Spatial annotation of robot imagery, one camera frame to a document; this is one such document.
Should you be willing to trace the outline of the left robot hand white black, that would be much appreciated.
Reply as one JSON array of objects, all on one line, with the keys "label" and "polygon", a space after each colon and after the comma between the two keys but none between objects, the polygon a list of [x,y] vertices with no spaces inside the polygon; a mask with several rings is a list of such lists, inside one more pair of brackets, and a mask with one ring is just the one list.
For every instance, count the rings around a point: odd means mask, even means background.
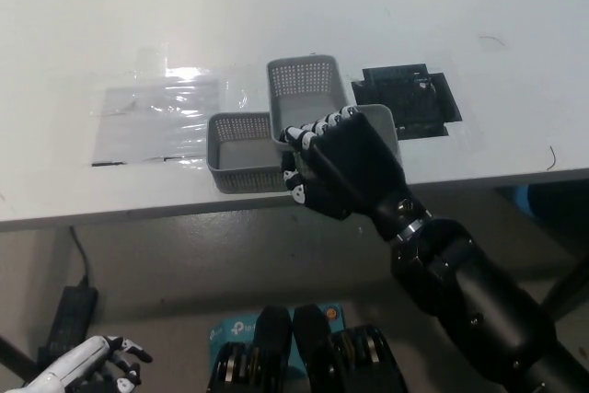
[{"label": "left robot hand white black", "polygon": [[141,363],[153,357],[120,336],[93,336],[65,353],[19,392],[133,392],[142,384]]}]

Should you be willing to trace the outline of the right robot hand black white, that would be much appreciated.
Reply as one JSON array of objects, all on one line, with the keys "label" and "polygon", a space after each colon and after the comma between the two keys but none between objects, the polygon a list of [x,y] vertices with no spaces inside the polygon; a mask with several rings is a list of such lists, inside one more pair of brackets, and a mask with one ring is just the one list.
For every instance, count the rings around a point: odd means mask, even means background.
[{"label": "right robot hand black white", "polygon": [[431,218],[404,171],[365,115],[346,106],[313,123],[289,126],[282,174],[293,200],[334,219],[370,218],[384,240],[405,240]]}]

